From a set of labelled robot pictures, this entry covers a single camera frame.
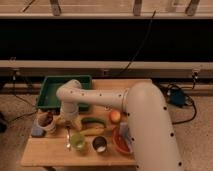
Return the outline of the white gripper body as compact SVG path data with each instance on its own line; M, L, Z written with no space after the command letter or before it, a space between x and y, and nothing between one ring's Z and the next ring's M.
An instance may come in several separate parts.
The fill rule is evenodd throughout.
M62 102L60 114L66 121L74 121L79 115L79 107L77 103Z

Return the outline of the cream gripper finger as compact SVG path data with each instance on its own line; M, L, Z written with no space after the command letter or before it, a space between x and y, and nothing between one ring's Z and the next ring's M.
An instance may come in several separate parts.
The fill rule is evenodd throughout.
M63 122L64 122L64 118L61 115L55 117L56 124L62 124Z
M79 117L72 119L71 124L77 131L82 130L82 123L81 123L81 119Z

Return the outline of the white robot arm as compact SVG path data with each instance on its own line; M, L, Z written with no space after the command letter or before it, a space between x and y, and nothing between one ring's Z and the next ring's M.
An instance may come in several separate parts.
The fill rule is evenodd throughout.
M60 112L68 118L79 115L79 103L105 106L127 114L137 171L184 171L165 98L152 82L130 88L85 90L70 80L56 91Z

